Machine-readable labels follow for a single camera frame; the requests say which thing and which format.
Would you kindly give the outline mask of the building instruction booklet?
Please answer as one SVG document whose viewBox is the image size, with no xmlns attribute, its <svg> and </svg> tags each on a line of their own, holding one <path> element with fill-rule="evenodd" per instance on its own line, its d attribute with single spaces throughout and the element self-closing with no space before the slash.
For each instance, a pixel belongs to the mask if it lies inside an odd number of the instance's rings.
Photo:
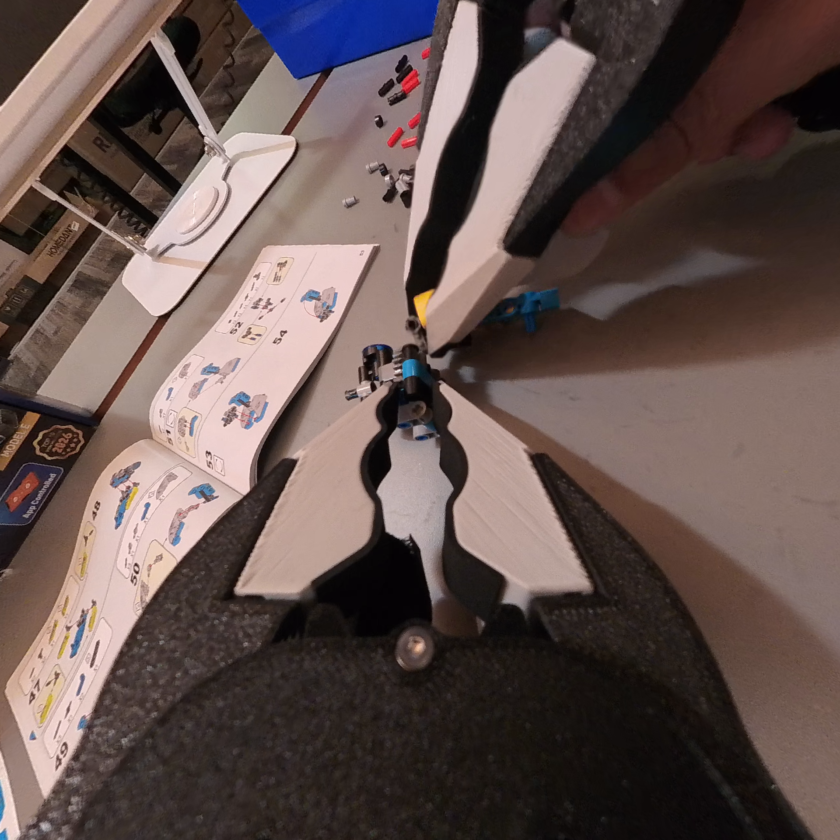
<svg viewBox="0 0 840 840">
<path fill-rule="evenodd" d="M 100 474 L 54 609 L 6 696 L 42 794 L 74 753 L 150 600 L 256 481 L 259 451 L 333 339 L 378 245 L 264 248 Z"/>
</svg>

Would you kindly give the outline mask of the grey desk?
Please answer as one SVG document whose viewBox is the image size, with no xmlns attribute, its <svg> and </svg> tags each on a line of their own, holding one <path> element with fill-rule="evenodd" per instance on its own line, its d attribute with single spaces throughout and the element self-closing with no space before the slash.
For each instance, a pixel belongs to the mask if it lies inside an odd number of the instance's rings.
<svg viewBox="0 0 840 840">
<path fill-rule="evenodd" d="M 118 282 L 42 393 L 95 409 L 92 441 L 2 576 L 2 687 L 60 592 L 93 484 L 150 436 L 158 387 L 267 245 L 373 244 L 329 352 L 262 451 L 294 454 L 350 408 L 364 345 L 407 341 L 407 211 L 364 167 L 397 58 L 292 79 L 272 57 L 224 127 L 292 133 L 295 160 L 192 293 L 155 321 Z M 752 740 L 818 838 L 838 838 L 838 143 L 689 171 L 612 228 L 570 294 L 639 284 L 608 320 L 548 313 L 477 335 L 448 382 L 544 452 L 633 534 L 688 605 Z"/>
</svg>

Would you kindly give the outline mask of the black office chair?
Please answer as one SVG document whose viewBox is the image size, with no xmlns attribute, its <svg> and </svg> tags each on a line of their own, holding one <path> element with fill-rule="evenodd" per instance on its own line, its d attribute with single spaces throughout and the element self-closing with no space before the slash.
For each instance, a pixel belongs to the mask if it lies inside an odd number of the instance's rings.
<svg viewBox="0 0 840 840">
<path fill-rule="evenodd" d="M 137 98 L 161 107 L 163 101 L 180 101 L 195 80 L 203 60 L 196 57 L 201 31 L 190 17 L 170 18 L 153 42 L 150 54 L 132 76 Z"/>
</svg>

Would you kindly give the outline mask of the blue plastic bin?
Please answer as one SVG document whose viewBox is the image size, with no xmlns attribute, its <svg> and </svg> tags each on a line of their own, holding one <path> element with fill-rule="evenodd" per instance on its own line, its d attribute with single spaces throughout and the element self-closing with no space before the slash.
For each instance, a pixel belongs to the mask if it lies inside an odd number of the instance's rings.
<svg viewBox="0 0 840 840">
<path fill-rule="evenodd" d="M 437 1 L 239 1 L 297 79 L 429 36 Z"/>
</svg>

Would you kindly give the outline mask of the pile of loose brick parts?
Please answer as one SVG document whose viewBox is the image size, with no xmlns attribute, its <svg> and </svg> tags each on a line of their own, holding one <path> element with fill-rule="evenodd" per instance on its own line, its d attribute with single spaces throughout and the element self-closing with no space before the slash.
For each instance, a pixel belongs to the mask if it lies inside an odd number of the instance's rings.
<svg viewBox="0 0 840 840">
<path fill-rule="evenodd" d="M 431 40 L 423 38 L 352 65 L 360 74 L 350 79 L 349 92 L 361 99 L 349 120 L 354 183 L 345 206 L 410 209 L 431 55 Z"/>
</svg>

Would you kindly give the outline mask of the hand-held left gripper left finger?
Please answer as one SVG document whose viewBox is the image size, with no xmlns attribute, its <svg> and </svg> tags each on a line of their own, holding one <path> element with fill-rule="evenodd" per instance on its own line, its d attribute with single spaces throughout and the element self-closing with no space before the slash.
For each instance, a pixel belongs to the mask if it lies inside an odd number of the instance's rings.
<svg viewBox="0 0 840 840">
<path fill-rule="evenodd" d="M 380 388 L 295 455 L 237 582 L 237 595 L 297 600 L 370 552 L 384 531 L 377 489 L 391 468 L 397 389 Z"/>
</svg>

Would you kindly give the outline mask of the black blue brick assembly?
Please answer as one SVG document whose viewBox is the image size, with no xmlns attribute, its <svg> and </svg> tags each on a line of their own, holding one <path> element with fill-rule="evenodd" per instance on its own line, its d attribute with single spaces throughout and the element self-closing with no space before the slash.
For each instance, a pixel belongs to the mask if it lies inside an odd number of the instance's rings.
<svg viewBox="0 0 840 840">
<path fill-rule="evenodd" d="M 394 350 L 376 343 L 362 351 L 359 384 L 344 394 L 347 401 L 363 401 L 374 391 L 391 387 L 396 393 L 396 427 L 404 436 L 422 442 L 438 437 L 434 422 L 433 387 L 438 373 L 427 363 L 425 351 L 412 343 Z"/>
</svg>

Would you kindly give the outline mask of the pale flat panel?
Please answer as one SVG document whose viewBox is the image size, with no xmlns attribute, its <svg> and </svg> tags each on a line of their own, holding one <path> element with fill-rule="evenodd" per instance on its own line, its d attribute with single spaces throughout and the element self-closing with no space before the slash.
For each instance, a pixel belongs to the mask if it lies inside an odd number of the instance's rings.
<svg viewBox="0 0 840 840">
<path fill-rule="evenodd" d="M 32 186 L 177 1 L 90 1 L 1 107 L 1 211 Z"/>
</svg>

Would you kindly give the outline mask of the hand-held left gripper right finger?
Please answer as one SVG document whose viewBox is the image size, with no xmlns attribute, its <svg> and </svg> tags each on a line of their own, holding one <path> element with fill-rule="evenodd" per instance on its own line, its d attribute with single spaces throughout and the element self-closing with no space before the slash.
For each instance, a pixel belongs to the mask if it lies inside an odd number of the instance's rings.
<svg viewBox="0 0 840 840">
<path fill-rule="evenodd" d="M 451 386 L 437 387 L 440 468 L 452 487 L 443 566 L 452 595 L 478 617 L 501 603 L 590 595 L 594 585 L 531 450 Z"/>
</svg>

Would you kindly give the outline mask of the yellow blue brick assembly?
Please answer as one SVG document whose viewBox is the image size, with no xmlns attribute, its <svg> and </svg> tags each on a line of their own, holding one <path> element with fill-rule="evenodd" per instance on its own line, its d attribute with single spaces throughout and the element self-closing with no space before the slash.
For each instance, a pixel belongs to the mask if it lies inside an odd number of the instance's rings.
<svg viewBox="0 0 840 840">
<path fill-rule="evenodd" d="M 427 325 L 427 305 L 434 294 L 434 289 L 427 290 L 413 299 L 415 314 L 406 319 L 406 330 L 412 335 L 425 336 Z M 525 291 L 516 297 L 503 298 L 479 322 L 480 327 L 511 322 L 523 322 L 527 333 L 537 328 L 537 315 L 541 312 L 560 309 L 560 296 L 557 288 Z"/>
</svg>

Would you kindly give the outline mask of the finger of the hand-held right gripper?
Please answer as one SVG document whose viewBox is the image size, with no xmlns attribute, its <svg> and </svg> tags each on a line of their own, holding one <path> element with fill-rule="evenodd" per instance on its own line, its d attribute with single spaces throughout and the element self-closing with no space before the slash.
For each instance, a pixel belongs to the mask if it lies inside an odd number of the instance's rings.
<svg viewBox="0 0 840 840">
<path fill-rule="evenodd" d="M 508 83 L 475 199 L 427 305 L 428 347 L 461 341 L 530 272 L 533 258 L 513 256 L 503 242 L 594 63 L 558 38 Z"/>
<path fill-rule="evenodd" d="M 484 9 L 459 2 L 427 107 L 406 256 L 406 298 L 436 288 L 448 250 L 465 220 L 487 140 L 487 81 L 482 69 Z"/>
</svg>

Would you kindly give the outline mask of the dark blue toy set box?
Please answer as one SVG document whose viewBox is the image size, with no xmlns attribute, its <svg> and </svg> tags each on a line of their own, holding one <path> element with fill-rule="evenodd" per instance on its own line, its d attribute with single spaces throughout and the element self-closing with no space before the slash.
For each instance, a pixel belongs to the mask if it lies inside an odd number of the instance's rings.
<svg viewBox="0 0 840 840">
<path fill-rule="evenodd" d="M 31 532 L 98 423 L 55 401 L 1 391 L 1 569 Z"/>
</svg>

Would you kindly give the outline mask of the person's right hand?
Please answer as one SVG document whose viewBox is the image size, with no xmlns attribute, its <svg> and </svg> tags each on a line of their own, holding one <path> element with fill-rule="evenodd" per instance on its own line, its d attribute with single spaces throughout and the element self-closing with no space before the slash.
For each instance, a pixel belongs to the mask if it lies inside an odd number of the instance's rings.
<svg viewBox="0 0 840 840">
<path fill-rule="evenodd" d="M 838 1 L 748 1 L 708 69 L 667 120 L 572 207 L 563 231 L 613 223 L 689 165 L 772 156 L 794 130 L 774 102 L 838 65 Z"/>
</svg>

